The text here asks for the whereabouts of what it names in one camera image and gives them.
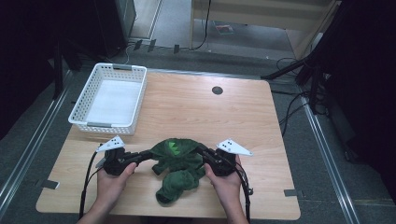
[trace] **black wire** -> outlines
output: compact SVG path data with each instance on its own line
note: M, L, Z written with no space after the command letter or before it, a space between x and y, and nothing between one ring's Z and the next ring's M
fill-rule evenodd
M229 165L233 166L232 162L230 162L229 160L227 160L224 157L221 157L221 158L224 161L226 161ZM249 199L249 195L253 194L253 189L249 188L248 176L247 176L244 168L242 167L242 165L239 164L238 162L236 162L236 164L238 164L239 167L242 169L242 171L240 171L240 170L236 169L236 166L233 168L236 171L236 173L238 174L239 178L241 179L242 190L244 191L244 194L245 194L245 210L246 210L246 214L247 214L247 222L250 223L250 199Z
M297 100L300 96L307 96L308 93L309 93L309 91L303 91L303 92L297 94L297 95L291 100L291 102L290 102L290 104L289 104L289 106L288 106L288 111L286 112L285 125L284 125L283 131L282 131L282 136L285 135L285 132L286 132L286 130L287 130L287 128L288 128L288 120L289 120L288 114L289 114L289 112L290 112L291 105L292 105L293 102L294 102L295 100Z
M191 50L197 50L199 49L206 41L206 37L207 37L207 21L209 20L209 12L210 12L210 5L212 4L212 0L209 0L209 6L207 7L207 13L206 13L206 23L205 23L205 38L204 41L202 41L201 45L198 46L197 48L193 48Z
M279 60L276 61L276 68L277 68L277 70L280 71L279 63L280 63L280 61L285 60L285 59L292 59L293 61L292 61L290 64L293 64L293 63L297 62L297 60L296 60L295 58L281 58L281 59L279 59Z
M309 93L310 93L310 91L303 91L303 92L301 92L301 93L298 93L298 94L295 95L295 97L294 97L294 98L291 100L291 102L289 103L288 110L287 110L287 112L286 112L286 117L283 118L283 119L279 122L279 125L281 125L281 124L284 123L284 127L283 127L283 130L282 130L282 136L285 135L286 130L287 130L287 128L288 128L288 121L289 121L289 118L290 118L294 113L296 113L299 109L303 108L303 106L308 105L309 103L300 105L299 107L297 107L296 109L294 109L293 111L290 112L291 105L293 104L293 102L294 102L299 96L308 97L308 96L309 96ZM317 95L325 96L325 94L320 93L320 92L318 92ZM317 97L317 105L321 105L320 103L322 103L323 101L324 101L324 97L323 97L322 99L320 99L320 98ZM318 111L317 111L317 113L318 113L319 115L326 115L326 114L327 114L326 112L324 112L324 113L319 113Z
M241 171L236 169L235 171L238 174L239 178L241 179L241 185L242 185L242 190L244 191L245 194L245 208L246 208L246 214L247 214L247 222L250 223L250 199L248 197L249 192L248 192L248 184L245 182L244 178L241 175Z
M92 177L93 177L94 175L96 175L100 170L102 170L102 168L103 168L103 167L101 167L101 168L97 169L95 172L93 172L93 174L90 176L90 179L88 180L87 186L88 186L88 184L90 184L90 181L91 181Z
M113 55L111 55L111 56L109 56L109 57L107 57L108 59L112 59L112 58L114 58L114 57L116 57L117 55L119 55L121 52L123 52L123 50L122 49L117 49L117 51L113 54Z
M284 94L284 95L296 95L296 94L298 94L298 93L287 92L287 91L271 91L271 93L275 93L275 94Z
M324 112L318 112L318 110L317 109L315 109L315 111L317 112L317 114L319 114L319 115L328 115L328 111L327 111L327 109L326 109L326 106L325 105L323 105L325 108L324 108Z
M130 42L130 45L128 45L125 50L127 50L129 47L133 46L134 44L135 44L135 42ZM148 44L140 44L140 46L150 47L150 45L148 45ZM175 48L171 48L171 47L162 47L162 46L154 46L154 48L155 49L171 49L171 50L175 49ZM185 50L185 51L193 51L194 49L179 48L179 51L183 51L183 50Z
M95 159L96 153L97 153L96 151L93 152L90 164L88 165L87 174L85 175L84 190L81 192L81 201L79 204L79 219L81 219L84 216L84 206L85 206L85 197L87 195L87 187L88 187L88 184L90 183L90 180L92 177L92 175L90 177L90 170L92 167L93 160Z
M304 58L303 63L305 64L305 66L307 66L309 69L315 69L314 66L309 65L306 61L308 61L308 59Z
M285 118L283 118L280 122L279 125L283 124L283 122L285 122L285 119L290 118L294 113L296 113L297 111L299 111L301 108L303 108L303 106L308 105L308 103L300 105L299 107L295 108L293 111L291 111L291 113L289 113Z

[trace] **black cable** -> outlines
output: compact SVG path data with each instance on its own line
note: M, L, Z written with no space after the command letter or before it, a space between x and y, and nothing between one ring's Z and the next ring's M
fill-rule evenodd
M297 62L297 59L295 59L295 58L281 58L281 59L279 59L279 60L276 61L276 68L277 68L277 70L280 71L279 63L280 63L280 61L285 60L285 59L292 59L292 60L293 60L289 65L291 65L291 64L293 64L293 63L295 63L295 62ZM294 72L294 70L291 70L291 72L292 72L294 75L298 75L297 73Z
M123 52L123 50L122 50L122 49L117 49L117 51L116 51L113 55L108 56L108 57L106 57L106 58L107 58L107 59L112 59L112 58L116 57L117 55L119 55L120 52Z
M247 214L247 222L250 223L250 199L248 197L249 192L248 192L248 184L245 182L244 178L241 175L241 171L236 169L235 171L238 174L239 178L241 179L241 185L242 185L242 190L244 191L245 194L245 209L246 209L246 214Z
M88 186L88 184L90 184L90 181L91 181L92 177L93 177L94 175L96 175L96 173L98 173L100 170L102 170L102 167L99 168L99 169L97 169L95 172L93 172L93 174L90 176L90 179L88 180L87 186Z
M129 60L130 60L130 53L128 52L128 49L129 49L129 47L131 47L131 46L134 46L136 43L135 42L130 42L130 44L125 48L125 54L127 55L127 61L126 61L126 63L122 63L122 64L127 64L128 62L129 62ZM161 47L161 46L151 46L151 45L147 45L147 44L140 44L140 46L145 46L145 47L153 47L154 49L171 49L171 50L174 50L175 48L170 48L170 47ZM182 50L188 50L188 51L191 51L191 49L189 49L189 48L179 48L179 50L180 51L182 51ZM114 63L113 61L111 61L110 60L110 58L106 58L110 63Z
M293 104L293 102L294 102L295 100L297 100L298 97L304 96L304 95L307 96L308 93L309 93L309 91L303 91L303 92L297 94L297 95L291 100L291 102L290 102L290 104L289 104L289 106L288 106L288 111L286 112L285 125L284 125L283 131L282 131L282 136L285 135L285 132L286 132L286 130L287 130L287 128L288 128L288 120L289 120L288 114L289 114L289 112L290 112L291 105Z
M197 50L199 49L206 41L206 37L207 37L207 21L209 20L209 12L210 12L210 5L212 4L212 0L209 0L209 6L207 7L207 13L206 13L206 23L205 23L205 38L204 41L202 41L201 45L198 46L197 48L193 48L191 50Z
M304 63L304 65L305 65L306 67L308 67L309 69L315 69L315 67L314 67L314 66L311 66L311 65L309 65L309 64L307 63L307 61L309 61L309 59L308 59L308 58L304 58L304 59L303 59L303 63Z
M91 170L91 167L92 167L93 160L95 159L96 153L97 153L96 151L93 152L90 164L88 165L87 174L85 176L84 190L81 192L81 201L80 201L80 204L79 204L79 219L81 219L84 216L84 206L85 206L85 197L87 195L87 187L88 187L88 184L90 183L90 180L91 180L91 177L92 177L92 175L90 177L90 170Z
M308 103L300 105L299 107L295 108L293 111L291 111L291 113L289 113L285 118L283 118L280 122L279 125L283 124L283 122L285 122L285 119L290 118L294 113L296 113L297 111L299 111L301 108L303 108L303 106L308 105Z
M221 159L226 161L229 165L233 166L233 163L230 162L229 160L227 160L226 158L221 157ZM234 170L236 171L239 178L241 179L242 190L244 191L244 195L245 195L245 210L246 210L246 214L247 214L247 222L250 223L250 198L249 198L249 195L253 194L253 189L249 188L248 176L247 176L247 173L245 172L244 168L242 167L242 165L239 164L238 162L236 162L236 164L242 169L242 171L240 171L236 168L236 165L233 166Z
M296 94L298 94L298 93L287 92L287 91L271 91L271 93L275 93L275 94L284 94L284 95L296 95Z

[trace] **gray floor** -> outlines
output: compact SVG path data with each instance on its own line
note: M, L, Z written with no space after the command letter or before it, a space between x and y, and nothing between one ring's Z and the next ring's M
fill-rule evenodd
M214 28L212 26L208 42L200 51L182 50L174 54L172 47L175 44L181 47L188 45L188 35L185 34L187 23L177 18L171 19L175 16L173 10L185 7L184 5L188 5L186 2L190 1L163 0L163 7L152 38L157 39L158 47L167 48L155 48L151 52L148 52L147 46L142 46L139 50L129 48L128 64L259 79L260 75L269 75L277 70L278 59L292 57L288 39L282 30L246 27L245 25L239 27L237 24L231 24L235 32L238 31L237 35L220 36L216 29L212 29ZM172 4L178 4L178 7L172 7ZM200 44L198 40L203 36L200 21L195 21L195 35L194 46L197 46ZM6 214L0 220L1 223L73 223L77 220L77 214L38 213L35 210L35 203L41 189L35 187L35 182L37 179L47 178L50 174L70 129L71 125L67 122L67 117L73 107L71 102L78 98L94 65L94 62L82 58L83 68L79 72L73 72L70 89L64 103L50 125ZM110 60L115 63L125 63L127 56L122 53ZM286 66L287 64L289 62L282 61L279 65ZM290 73L290 75L271 81L272 90L298 92L299 89L293 83L293 77L294 74ZM34 134L35 128L44 117L51 103L52 92L53 86L49 86L23 114L9 134L0 141L1 183L4 183L9 176L18 157ZM277 116L283 119L293 96L274 93L273 97ZM293 108L300 104L301 101L295 102ZM343 146L337 138L330 119L326 116L317 116L317 118L361 223L395 223L396 206L391 202L379 175L365 164L352 164L346 161ZM299 110L290 118L284 143L294 185L300 192L298 200L302 216L295 221L253 220L252 223L347 223L304 110Z
M134 0L136 18L132 38L151 39L163 0Z

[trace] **white plastic basket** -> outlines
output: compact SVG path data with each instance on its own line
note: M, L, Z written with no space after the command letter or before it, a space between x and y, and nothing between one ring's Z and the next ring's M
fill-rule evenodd
M145 93L147 68L98 63L84 86L69 122L83 132L134 134Z

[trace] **wooden table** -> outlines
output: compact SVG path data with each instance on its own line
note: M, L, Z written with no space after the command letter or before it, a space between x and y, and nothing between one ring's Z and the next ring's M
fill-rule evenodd
M223 94L212 88L220 86ZM86 170L92 153L114 135L83 133L72 127L49 176L57 189L43 189L36 209L43 213L77 213ZM122 135L127 151L152 148L164 139L190 138L208 147L232 138L251 150L241 156L250 186L251 218L297 219L300 208L295 196L288 159L279 130L269 84L263 80L150 73L142 108L133 136ZM98 153L95 163L103 158ZM151 170L156 161L142 162L128 180L114 215L165 217L225 217L207 177L197 189L185 191L170 206L161 206L155 192L164 174ZM96 177L89 185L86 211L96 197ZM241 202L245 202L241 191Z

